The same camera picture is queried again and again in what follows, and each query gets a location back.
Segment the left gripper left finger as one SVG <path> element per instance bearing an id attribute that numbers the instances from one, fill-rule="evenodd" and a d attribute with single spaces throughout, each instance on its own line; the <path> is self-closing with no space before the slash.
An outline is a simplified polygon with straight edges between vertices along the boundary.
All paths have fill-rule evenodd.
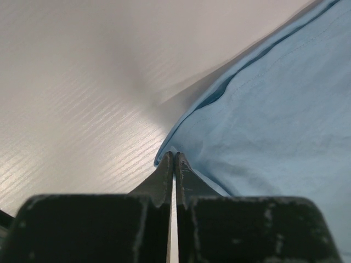
<path id="1" fill-rule="evenodd" d="M 166 262 L 173 155 L 128 194 L 36 195 L 14 218 L 1 262 Z"/>

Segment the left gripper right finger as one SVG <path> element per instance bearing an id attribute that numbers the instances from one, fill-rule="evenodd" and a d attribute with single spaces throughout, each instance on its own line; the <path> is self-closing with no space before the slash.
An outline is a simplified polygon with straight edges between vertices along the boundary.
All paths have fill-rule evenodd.
<path id="1" fill-rule="evenodd" d="M 175 156 L 180 262 L 341 262 L 324 217 L 301 197 L 223 197 Z"/>

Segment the light blue t shirt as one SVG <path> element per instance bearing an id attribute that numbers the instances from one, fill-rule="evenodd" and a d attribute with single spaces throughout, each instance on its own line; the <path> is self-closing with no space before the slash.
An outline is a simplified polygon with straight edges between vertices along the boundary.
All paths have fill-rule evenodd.
<path id="1" fill-rule="evenodd" d="M 233 196 L 302 196 L 350 253 L 350 1 L 323 1 L 220 76 L 160 147 Z"/>

